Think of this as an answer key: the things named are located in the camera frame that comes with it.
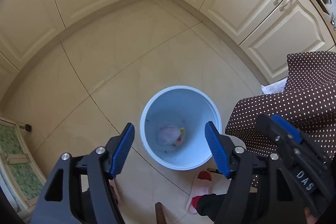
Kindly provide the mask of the brown polka dot tablecloth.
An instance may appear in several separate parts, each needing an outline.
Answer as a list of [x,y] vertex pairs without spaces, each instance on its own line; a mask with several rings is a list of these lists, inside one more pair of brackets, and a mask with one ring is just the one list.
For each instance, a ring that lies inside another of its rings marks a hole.
[[335,157],[335,52],[291,53],[283,92],[243,98],[234,107],[225,134],[242,140],[256,155],[277,152],[256,128],[260,114],[279,115],[307,133],[330,159]]

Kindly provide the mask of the light blue trash bin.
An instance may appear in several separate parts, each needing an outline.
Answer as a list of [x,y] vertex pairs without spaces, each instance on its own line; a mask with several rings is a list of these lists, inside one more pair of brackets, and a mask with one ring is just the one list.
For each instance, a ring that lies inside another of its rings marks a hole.
[[147,153],[172,170],[192,170],[212,157],[205,125],[218,131],[222,120],[212,99],[196,88],[176,85],[157,92],[146,104],[139,135]]

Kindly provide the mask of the pink slipper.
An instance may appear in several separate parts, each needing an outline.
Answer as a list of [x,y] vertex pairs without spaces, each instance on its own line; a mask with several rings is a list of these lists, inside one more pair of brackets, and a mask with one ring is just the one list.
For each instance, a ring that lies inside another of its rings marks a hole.
[[191,193],[186,204],[186,211],[189,214],[197,214],[197,202],[201,196],[211,193],[212,177],[209,171],[198,172],[191,186]]

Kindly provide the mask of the green floor mat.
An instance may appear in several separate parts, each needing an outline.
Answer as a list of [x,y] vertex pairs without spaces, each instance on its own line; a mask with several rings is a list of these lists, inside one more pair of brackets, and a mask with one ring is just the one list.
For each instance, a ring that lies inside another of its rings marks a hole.
[[30,131],[28,124],[1,117],[1,188],[18,213],[33,210],[46,182],[23,137]]

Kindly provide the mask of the pink crumpled trash in bin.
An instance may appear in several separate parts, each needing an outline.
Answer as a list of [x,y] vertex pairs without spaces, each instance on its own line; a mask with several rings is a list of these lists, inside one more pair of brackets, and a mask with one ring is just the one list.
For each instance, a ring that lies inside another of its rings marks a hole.
[[185,128],[164,126],[158,129],[157,141],[162,146],[179,146],[185,138]]

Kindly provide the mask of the brown wooden chair leg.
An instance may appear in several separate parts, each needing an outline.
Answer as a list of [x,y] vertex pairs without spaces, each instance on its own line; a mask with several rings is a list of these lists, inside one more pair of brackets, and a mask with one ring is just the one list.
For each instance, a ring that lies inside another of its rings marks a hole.
[[161,202],[155,204],[155,217],[157,224],[167,224],[163,204]]

